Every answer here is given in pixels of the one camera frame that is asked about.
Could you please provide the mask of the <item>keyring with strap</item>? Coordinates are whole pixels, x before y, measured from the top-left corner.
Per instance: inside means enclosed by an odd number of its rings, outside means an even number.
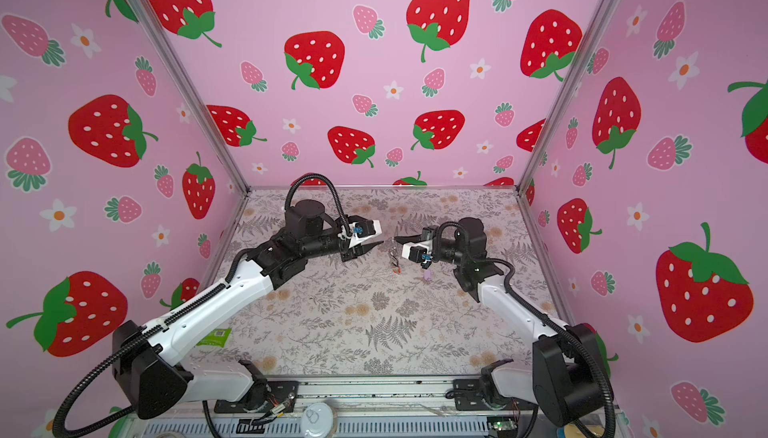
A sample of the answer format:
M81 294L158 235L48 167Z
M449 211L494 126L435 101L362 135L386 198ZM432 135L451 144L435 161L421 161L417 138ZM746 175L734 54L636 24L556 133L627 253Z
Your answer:
M395 244L389 245L387 248L387 253L388 253L389 265L392 272L395 274L401 274L402 271L399 264L399 253L398 253L397 246Z

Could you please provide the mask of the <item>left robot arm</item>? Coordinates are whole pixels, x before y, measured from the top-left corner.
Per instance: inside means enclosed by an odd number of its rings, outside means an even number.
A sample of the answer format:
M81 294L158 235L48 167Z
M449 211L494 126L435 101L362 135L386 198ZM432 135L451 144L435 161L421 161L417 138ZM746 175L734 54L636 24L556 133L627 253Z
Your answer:
M320 174L296 180L284 213L284 226L257 247L240 250L227 274L210 287L142 326L123 324L113 336L112 354L58 408L53 435L82 437L130 414L149 420L182 402L237 402L249 395L261 378L255 367L192 372L184 369L183 360L216 327L288 283L310 260L330 255L354 260L380 245L383 234L379 221L346 214L332 182ZM77 399L105 371L111 371L129 406L85 427L67 429Z

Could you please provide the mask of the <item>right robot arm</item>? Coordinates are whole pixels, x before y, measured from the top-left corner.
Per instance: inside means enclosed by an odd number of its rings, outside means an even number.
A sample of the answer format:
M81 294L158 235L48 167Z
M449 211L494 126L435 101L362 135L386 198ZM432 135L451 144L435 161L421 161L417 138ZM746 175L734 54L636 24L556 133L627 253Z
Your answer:
M524 401L534 415L544 414L558 427L574 425L587 437L594 433L583 418L602 411L603 436L615 436L614 392L596 331L585 323L569 325L518 292L512 283L514 266L489 255L481 220L445 222L394 240L402 247L402 257L423 270L436 263L452 265L460 288L531 345L530 369L497 361L482 369L475 388L454 390L453 397L479 395L491 409Z

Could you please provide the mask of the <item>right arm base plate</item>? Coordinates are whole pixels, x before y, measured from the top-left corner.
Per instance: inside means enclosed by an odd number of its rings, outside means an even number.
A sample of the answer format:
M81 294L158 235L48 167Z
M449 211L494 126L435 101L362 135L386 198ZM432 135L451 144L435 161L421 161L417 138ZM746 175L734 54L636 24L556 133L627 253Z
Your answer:
M458 411L532 411L534 405L517 398L493 395L480 378L455 379L445 398Z

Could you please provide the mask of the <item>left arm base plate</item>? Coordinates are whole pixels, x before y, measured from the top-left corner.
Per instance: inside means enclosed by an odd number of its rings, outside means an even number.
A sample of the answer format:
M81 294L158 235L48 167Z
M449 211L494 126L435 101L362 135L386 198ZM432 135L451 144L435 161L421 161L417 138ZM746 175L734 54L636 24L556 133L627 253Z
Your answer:
M255 384L239 401L218 400L214 406L216 414L265 415L275 407L278 413L290 413L298 396L298 381L274 381Z

